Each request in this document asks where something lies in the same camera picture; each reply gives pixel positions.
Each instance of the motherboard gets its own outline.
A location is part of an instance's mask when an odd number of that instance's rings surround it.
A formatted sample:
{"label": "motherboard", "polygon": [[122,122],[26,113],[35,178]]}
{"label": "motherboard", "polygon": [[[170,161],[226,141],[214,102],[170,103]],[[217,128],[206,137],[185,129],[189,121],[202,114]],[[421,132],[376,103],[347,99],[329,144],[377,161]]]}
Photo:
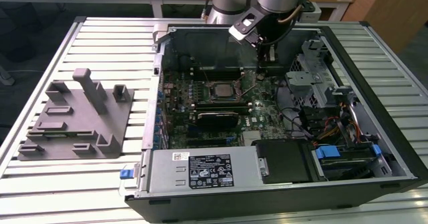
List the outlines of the motherboard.
{"label": "motherboard", "polygon": [[277,77],[241,69],[166,72],[163,79],[169,149],[245,146],[286,137]]}

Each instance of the aluminum extrusion table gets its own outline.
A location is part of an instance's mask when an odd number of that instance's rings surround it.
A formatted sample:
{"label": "aluminum extrusion table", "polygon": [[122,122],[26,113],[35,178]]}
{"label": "aluminum extrusion table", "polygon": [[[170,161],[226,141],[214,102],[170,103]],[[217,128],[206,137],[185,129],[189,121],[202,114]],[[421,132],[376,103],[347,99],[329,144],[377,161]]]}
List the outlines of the aluminum extrusion table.
{"label": "aluminum extrusion table", "polygon": [[[139,162],[147,111],[146,93],[155,60],[153,33],[169,23],[202,24],[193,19],[87,18],[75,22],[0,148],[0,221],[7,223],[145,223],[125,203],[135,180],[119,180],[119,170]],[[360,23],[320,22],[331,26],[356,66],[428,165],[428,91],[371,27]],[[104,88],[135,89],[126,141],[118,159],[19,161],[26,140],[48,100],[52,80],[70,88],[75,68],[90,68]],[[344,74],[339,75],[347,83]],[[197,223],[427,223],[428,185],[389,194],[360,207],[201,220]]]}

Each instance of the power supply label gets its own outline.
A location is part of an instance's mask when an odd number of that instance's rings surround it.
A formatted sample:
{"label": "power supply label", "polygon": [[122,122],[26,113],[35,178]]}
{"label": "power supply label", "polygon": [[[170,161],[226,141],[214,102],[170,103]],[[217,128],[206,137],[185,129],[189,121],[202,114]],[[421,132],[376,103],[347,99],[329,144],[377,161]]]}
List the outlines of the power supply label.
{"label": "power supply label", "polygon": [[230,155],[189,157],[189,186],[191,189],[229,187],[234,184]]}

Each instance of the gray plastic holder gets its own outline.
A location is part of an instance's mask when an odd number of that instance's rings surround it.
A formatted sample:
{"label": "gray plastic holder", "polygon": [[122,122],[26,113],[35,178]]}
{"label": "gray plastic holder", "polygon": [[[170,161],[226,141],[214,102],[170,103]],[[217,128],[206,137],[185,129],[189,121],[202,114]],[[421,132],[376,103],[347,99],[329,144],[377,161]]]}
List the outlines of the gray plastic holder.
{"label": "gray plastic holder", "polygon": [[50,100],[19,148],[19,160],[121,156],[134,90],[126,85],[104,90],[90,69],[76,69],[72,78],[82,90],[68,89],[62,81],[47,88]]}

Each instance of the circuit board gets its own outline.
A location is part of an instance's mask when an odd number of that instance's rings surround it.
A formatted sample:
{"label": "circuit board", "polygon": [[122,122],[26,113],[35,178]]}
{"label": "circuit board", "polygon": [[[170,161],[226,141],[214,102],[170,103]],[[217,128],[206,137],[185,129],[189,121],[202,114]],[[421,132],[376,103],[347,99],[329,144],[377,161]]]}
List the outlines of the circuit board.
{"label": "circuit board", "polygon": [[[189,145],[191,141],[226,140],[226,146],[244,146],[244,132],[258,131],[261,139],[285,138],[285,126],[276,106],[276,89],[278,81],[274,77],[262,77],[253,70],[245,70],[237,81],[228,88],[228,81],[195,81],[190,74],[171,72],[166,75],[166,109],[169,129],[169,149],[198,148],[209,146]],[[248,113],[238,115],[238,123],[233,128],[221,131],[205,131],[195,125],[195,103],[245,103]]]}

